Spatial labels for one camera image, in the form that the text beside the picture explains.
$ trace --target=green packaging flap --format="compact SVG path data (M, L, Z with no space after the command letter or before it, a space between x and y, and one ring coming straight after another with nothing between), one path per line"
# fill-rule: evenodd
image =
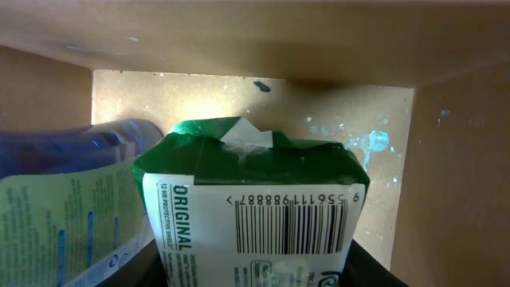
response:
M367 174L341 143L269 134L273 147L260 143L267 132L241 117L184 121L135 161L135 179L140 190L145 173L194 175L202 185L361 183L368 188Z

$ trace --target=cardboard box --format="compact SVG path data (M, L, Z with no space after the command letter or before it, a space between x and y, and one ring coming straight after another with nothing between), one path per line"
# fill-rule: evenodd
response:
M415 88L390 270L508 285L509 24L497 1L2 1L0 129L90 124L96 69Z

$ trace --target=green and white package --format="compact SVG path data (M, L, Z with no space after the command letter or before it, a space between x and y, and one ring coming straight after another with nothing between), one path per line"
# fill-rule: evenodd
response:
M153 238L132 160L0 180L0 286L95 286Z
M369 185L341 143L240 117L178 124L133 172L172 287L336 286Z

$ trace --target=logo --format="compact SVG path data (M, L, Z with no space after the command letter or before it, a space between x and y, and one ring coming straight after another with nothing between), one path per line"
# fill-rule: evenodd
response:
M336 271L326 271L322 272L320 275L322 275L324 278L320 279L317 287L337 287L339 286L340 276L342 276L342 273Z
M115 266L115 264L117 264L118 260L119 260L119 257L117 256L117 254L111 256L110 257L110 262L108 263L108 266L110 266L110 268L112 268L113 266Z
M122 257L119 260L119 269L122 268L122 266L124 266L124 264L126 264L129 261L129 255L130 254L127 254L127 253L122 255Z

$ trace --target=blue plastic bottle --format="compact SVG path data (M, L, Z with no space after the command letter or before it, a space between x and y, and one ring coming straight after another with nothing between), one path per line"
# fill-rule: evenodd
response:
M132 159L162 139L146 120L117 120L62 132L0 132L0 179L87 171Z

